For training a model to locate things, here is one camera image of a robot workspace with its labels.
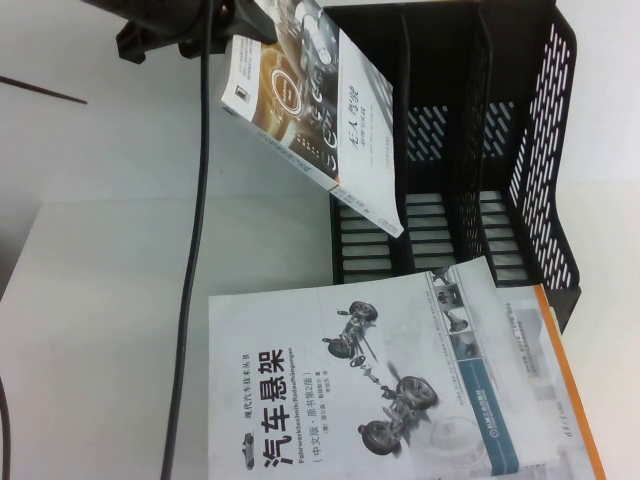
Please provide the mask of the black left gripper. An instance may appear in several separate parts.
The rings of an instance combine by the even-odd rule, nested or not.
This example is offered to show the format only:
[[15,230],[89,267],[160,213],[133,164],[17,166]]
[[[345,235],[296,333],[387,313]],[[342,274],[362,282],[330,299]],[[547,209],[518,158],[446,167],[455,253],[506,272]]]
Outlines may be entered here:
[[[176,45],[188,59],[205,48],[212,54],[224,51],[224,32],[264,44],[277,42],[271,17],[255,2],[188,0],[88,0],[87,3],[126,21],[116,35],[119,57],[135,64],[148,52]],[[212,16],[207,17],[209,5]]]

